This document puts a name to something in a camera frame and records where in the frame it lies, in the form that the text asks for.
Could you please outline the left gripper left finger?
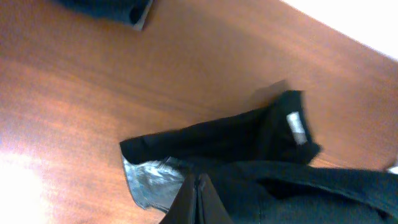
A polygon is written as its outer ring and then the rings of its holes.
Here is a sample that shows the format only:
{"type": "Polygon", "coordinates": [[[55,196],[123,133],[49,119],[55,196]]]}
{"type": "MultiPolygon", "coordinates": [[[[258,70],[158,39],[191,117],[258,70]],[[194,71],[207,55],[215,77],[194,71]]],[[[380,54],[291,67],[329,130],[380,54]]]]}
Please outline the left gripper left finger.
{"type": "Polygon", "coordinates": [[[197,204],[196,177],[187,176],[169,211],[159,224],[195,224],[197,204]]]}

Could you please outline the black t-shirt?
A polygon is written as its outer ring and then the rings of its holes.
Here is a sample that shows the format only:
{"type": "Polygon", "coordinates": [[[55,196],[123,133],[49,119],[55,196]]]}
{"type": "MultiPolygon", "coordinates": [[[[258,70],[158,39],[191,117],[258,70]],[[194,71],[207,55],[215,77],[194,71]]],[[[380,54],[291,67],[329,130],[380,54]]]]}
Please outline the black t-shirt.
{"type": "Polygon", "coordinates": [[[301,93],[269,106],[120,143],[130,193],[169,211],[189,175],[207,174],[234,223],[396,223],[397,176],[314,168],[301,93]]]}

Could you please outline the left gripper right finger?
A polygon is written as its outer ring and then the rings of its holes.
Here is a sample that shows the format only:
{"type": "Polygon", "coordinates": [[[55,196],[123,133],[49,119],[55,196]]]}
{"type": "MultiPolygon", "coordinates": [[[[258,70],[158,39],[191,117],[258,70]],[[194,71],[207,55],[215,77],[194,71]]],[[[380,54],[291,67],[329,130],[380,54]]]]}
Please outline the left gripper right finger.
{"type": "Polygon", "coordinates": [[[197,185],[197,223],[233,224],[211,179],[207,174],[200,174],[197,185]]]}

